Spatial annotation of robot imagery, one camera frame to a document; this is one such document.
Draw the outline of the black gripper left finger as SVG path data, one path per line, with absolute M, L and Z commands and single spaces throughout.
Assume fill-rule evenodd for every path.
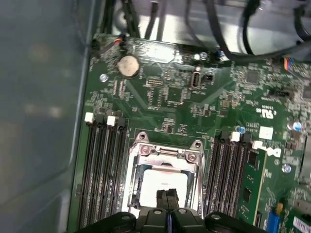
M 165 190 L 156 193 L 156 207 L 145 208 L 138 217 L 119 212 L 90 224 L 78 233 L 166 233 L 168 231 L 168 197 Z

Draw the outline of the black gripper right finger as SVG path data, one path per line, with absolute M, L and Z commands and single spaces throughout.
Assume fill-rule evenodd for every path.
M 167 206 L 172 219 L 173 233 L 264 233 L 265 230 L 250 225 L 221 212 L 212 212 L 204 218 L 193 209 L 181 208 L 175 189 L 167 191 Z

